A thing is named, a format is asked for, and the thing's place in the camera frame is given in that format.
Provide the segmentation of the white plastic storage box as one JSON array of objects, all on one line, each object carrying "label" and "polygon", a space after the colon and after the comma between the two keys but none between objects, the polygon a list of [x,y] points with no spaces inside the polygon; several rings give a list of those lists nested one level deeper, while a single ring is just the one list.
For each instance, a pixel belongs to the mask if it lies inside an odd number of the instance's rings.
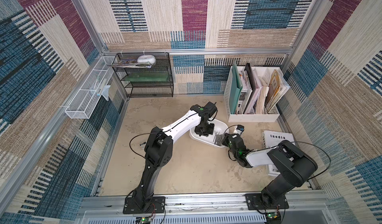
[{"label": "white plastic storage box", "polygon": [[224,134],[227,132],[227,124],[217,119],[209,123],[214,124],[214,130],[212,134],[209,134],[208,136],[199,136],[195,133],[195,128],[192,128],[189,131],[190,138],[213,147],[223,148],[222,142],[224,139]]}]

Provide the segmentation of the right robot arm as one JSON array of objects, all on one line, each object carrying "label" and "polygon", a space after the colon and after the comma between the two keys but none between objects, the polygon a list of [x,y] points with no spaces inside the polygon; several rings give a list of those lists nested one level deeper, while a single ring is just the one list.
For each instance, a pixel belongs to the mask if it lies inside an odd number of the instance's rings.
[{"label": "right robot arm", "polygon": [[274,165],[279,175],[260,194],[246,195],[249,210],[272,210],[288,208],[285,194],[295,187],[301,187],[318,169],[317,163],[289,140],[282,140],[276,146],[250,150],[241,137],[242,125],[234,133],[224,132],[222,145],[229,149],[234,161],[244,168]]}]

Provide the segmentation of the white Inedia magazine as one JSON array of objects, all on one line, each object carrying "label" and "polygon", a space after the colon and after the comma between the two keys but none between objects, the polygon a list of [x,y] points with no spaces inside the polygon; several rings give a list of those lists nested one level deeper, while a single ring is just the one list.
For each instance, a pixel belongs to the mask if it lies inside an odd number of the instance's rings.
[{"label": "white Inedia magazine", "polygon": [[[263,148],[277,146],[283,140],[294,141],[294,137],[291,133],[268,130],[262,131]],[[274,165],[267,165],[266,172],[269,176],[274,177],[277,177],[280,174]]]}]

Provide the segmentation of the steel nail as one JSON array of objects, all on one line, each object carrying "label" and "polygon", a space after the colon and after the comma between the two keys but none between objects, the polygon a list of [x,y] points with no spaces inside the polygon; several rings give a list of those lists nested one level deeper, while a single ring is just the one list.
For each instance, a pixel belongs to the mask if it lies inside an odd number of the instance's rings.
[{"label": "steel nail", "polygon": [[224,140],[224,133],[217,133],[215,132],[214,139],[213,139],[213,144],[216,146],[223,146],[223,140]]}]

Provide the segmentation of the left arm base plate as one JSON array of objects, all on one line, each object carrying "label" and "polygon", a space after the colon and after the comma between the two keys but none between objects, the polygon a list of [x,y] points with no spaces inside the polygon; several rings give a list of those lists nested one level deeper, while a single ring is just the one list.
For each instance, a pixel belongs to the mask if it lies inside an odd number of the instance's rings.
[{"label": "left arm base plate", "polygon": [[159,213],[163,214],[164,205],[166,202],[166,197],[164,196],[154,196],[150,201],[144,203],[143,208],[140,208],[133,197],[126,197],[125,203],[123,206],[123,214],[125,215],[133,215],[133,214],[152,214]]}]

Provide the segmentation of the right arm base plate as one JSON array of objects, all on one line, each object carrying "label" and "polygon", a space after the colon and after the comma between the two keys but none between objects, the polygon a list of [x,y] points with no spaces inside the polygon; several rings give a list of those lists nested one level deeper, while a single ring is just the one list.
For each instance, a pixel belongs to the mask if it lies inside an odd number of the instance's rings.
[{"label": "right arm base plate", "polygon": [[278,197],[277,199],[272,198],[267,194],[252,193],[245,194],[246,204],[248,210],[276,210],[276,209],[288,209],[289,204],[285,195]]}]

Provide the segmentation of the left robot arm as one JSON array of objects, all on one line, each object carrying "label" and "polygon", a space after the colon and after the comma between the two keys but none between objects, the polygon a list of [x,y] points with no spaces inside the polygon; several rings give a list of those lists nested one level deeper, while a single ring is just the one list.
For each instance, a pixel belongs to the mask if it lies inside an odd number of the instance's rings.
[{"label": "left robot arm", "polygon": [[139,185],[131,192],[134,205],[141,211],[147,211],[154,195],[154,187],[159,172],[171,159],[173,144],[185,133],[195,129],[199,136],[213,135],[214,124],[210,118],[217,113],[214,103],[205,106],[191,106],[188,112],[174,123],[163,127],[154,127],[145,145],[145,168]]}]

